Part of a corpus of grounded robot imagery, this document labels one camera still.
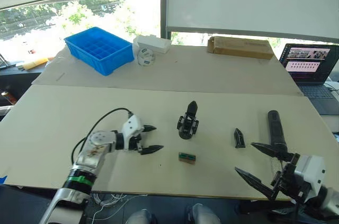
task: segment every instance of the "laptop screen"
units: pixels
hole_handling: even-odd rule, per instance
[[[323,84],[339,58],[339,46],[286,44],[280,63],[296,83]]]

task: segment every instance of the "laptop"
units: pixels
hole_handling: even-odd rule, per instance
[[[339,46],[286,44],[280,63],[321,115],[339,115],[339,102],[324,82],[339,58]]]

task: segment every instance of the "blue plastic bin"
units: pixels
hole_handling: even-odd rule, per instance
[[[70,53],[104,76],[134,60],[132,44],[98,27],[65,38]]]

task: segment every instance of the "cardboard box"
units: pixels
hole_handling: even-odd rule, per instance
[[[207,51],[221,55],[271,59],[274,55],[267,40],[251,40],[214,36],[208,40]]]

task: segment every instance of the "laptop keyboard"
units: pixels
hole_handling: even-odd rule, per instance
[[[309,98],[334,98],[332,93],[325,86],[300,85],[300,90]]]

